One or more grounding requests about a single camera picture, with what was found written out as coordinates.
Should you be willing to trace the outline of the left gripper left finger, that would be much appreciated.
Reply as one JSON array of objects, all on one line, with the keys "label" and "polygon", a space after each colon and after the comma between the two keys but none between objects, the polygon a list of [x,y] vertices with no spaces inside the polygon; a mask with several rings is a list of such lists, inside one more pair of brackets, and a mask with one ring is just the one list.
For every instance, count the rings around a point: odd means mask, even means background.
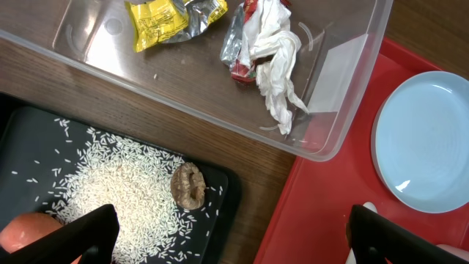
[{"label": "left gripper left finger", "polygon": [[103,205],[49,235],[1,258],[7,264],[111,263],[119,222],[114,206]]}]

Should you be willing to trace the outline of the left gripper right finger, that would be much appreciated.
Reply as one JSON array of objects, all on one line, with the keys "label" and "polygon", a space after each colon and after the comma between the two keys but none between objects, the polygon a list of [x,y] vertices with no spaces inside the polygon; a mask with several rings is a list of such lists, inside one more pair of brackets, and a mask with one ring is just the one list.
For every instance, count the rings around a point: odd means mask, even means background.
[{"label": "left gripper right finger", "polygon": [[352,206],[346,234],[356,264],[468,264],[363,205]]}]

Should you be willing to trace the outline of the white rice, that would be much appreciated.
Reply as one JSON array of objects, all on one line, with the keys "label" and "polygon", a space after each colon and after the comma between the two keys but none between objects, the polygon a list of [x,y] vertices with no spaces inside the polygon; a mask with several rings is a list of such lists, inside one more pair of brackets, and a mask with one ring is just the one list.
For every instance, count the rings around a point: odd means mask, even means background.
[{"label": "white rice", "polygon": [[[71,142],[73,121],[58,120],[58,129]],[[181,155],[124,136],[85,126],[85,144],[78,147],[72,171],[55,165],[46,177],[53,184],[39,195],[55,202],[44,211],[69,224],[92,210],[114,206],[120,231],[113,251],[115,263],[190,263],[191,250],[177,249],[177,240],[194,242],[195,215],[205,208],[186,210],[171,195]]]}]

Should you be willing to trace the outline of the orange carrot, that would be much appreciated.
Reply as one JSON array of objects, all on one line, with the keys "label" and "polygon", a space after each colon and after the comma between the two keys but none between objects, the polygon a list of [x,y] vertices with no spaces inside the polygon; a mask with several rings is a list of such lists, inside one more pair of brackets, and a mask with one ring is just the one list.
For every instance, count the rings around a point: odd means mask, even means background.
[{"label": "orange carrot", "polygon": [[15,217],[1,231],[1,247],[13,253],[61,227],[63,225],[48,214],[24,213]]}]

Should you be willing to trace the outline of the brown food lump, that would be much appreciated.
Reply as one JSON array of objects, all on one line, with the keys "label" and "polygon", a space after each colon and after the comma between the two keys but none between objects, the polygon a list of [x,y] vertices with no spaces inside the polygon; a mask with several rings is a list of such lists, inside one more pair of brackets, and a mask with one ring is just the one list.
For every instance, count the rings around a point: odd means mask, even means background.
[{"label": "brown food lump", "polygon": [[179,166],[171,177],[171,195],[178,206],[195,210],[203,206],[206,183],[199,168],[191,162]]}]

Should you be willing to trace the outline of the light blue plate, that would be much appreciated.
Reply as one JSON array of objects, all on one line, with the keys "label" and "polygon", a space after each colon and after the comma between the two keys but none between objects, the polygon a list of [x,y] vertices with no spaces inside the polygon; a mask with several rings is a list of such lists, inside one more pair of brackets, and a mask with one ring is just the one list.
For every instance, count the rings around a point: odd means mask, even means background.
[{"label": "light blue plate", "polygon": [[446,213],[468,203],[468,80],[419,73],[383,102],[371,139],[375,170],[404,205]]}]

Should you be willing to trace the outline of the white napkin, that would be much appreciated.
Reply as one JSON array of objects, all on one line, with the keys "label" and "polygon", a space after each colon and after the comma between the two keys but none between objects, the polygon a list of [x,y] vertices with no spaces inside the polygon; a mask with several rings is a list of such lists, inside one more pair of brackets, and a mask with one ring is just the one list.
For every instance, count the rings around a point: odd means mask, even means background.
[{"label": "white napkin", "polygon": [[238,60],[250,67],[258,59],[271,58],[255,67],[256,85],[280,133],[287,135],[292,129],[292,112],[287,104],[309,112],[295,94],[291,80],[301,41],[290,30],[291,12],[281,1],[259,0],[252,5],[255,9],[243,25]]}]

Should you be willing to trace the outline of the yellow snack wrapper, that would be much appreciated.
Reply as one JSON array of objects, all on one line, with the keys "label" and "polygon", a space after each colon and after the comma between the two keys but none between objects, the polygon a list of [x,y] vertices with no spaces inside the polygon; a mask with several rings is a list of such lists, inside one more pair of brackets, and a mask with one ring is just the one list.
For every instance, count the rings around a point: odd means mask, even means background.
[{"label": "yellow snack wrapper", "polygon": [[133,50],[188,41],[207,31],[228,11],[225,0],[154,0],[125,2],[133,26]]}]

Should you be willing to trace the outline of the red snack wrapper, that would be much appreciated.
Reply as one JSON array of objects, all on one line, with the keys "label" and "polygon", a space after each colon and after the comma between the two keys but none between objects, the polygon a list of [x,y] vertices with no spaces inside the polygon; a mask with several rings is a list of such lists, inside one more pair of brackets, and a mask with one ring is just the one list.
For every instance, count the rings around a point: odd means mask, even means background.
[{"label": "red snack wrapper", "polygon": [[[255,67],[263,62],[271,60],[270,57],[258,59],[250,67],[240,64],[238,60],[242,46],[243,25],[254,12],[255,7],[252,5],[253,2],[254,1],[244,1],[234,11],[234,17],[225,35],[220,54],[220,60],[228,66],[232,78],[244,83],[256,81]],[[289,10],[290,3],[288,1],[281,1],[281,3]]]}]

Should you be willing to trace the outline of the black waste tray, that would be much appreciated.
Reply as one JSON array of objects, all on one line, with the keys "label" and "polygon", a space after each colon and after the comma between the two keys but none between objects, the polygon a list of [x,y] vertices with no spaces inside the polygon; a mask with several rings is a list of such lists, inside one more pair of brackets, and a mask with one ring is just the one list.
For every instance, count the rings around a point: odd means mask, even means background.
[{"label": "black waste tray", "polygon": [[[85,126],[73,121],[73,139],[59,132],[57,115],[1,95],[1,226],[32,210],[44,211],[55,202],[41,197],[53,181],[46,177],[53,166],[69,172],[78,161],[77,149],[85,144]],[[218,263],[241,199],[239,177],[225,167],[195,160],[207,184],[205,208],[196,213],[195,241],[177,240],[177,249],[191,250],[190,263]]]}]

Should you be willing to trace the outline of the red serving tray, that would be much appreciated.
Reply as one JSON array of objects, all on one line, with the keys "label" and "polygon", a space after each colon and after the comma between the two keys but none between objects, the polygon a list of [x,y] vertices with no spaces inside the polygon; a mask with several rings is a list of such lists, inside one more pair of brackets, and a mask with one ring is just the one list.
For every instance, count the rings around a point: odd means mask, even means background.
[{"label": "red serving tray", "polygon": [[345,263],[346,223],[354,204],[378,213],[433,244],[468,249],[468,207],[428,214],[399,202],[374,170],[374,118],[399,84],[438,66],[384,39],[371,80],[339,152],[329,161],[297,158],[257,252],[256,264]]}]

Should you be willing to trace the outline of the clear plastic bin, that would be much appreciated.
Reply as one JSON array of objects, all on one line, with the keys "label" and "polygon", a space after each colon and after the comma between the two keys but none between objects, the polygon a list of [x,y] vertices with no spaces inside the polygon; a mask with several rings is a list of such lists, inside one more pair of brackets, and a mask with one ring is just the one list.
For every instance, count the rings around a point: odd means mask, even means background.
[{"label": "clear plastic bin", "polygon": [[255,84],[221,61],[239,7],[201,35],[136,53],[123,1],[8,0],[1,36],[133,92],[312,161],[337,154],[369,83],[391,13],[388,0],[293,1],[300,38],[291,79],[306,110],[284,135]]}]

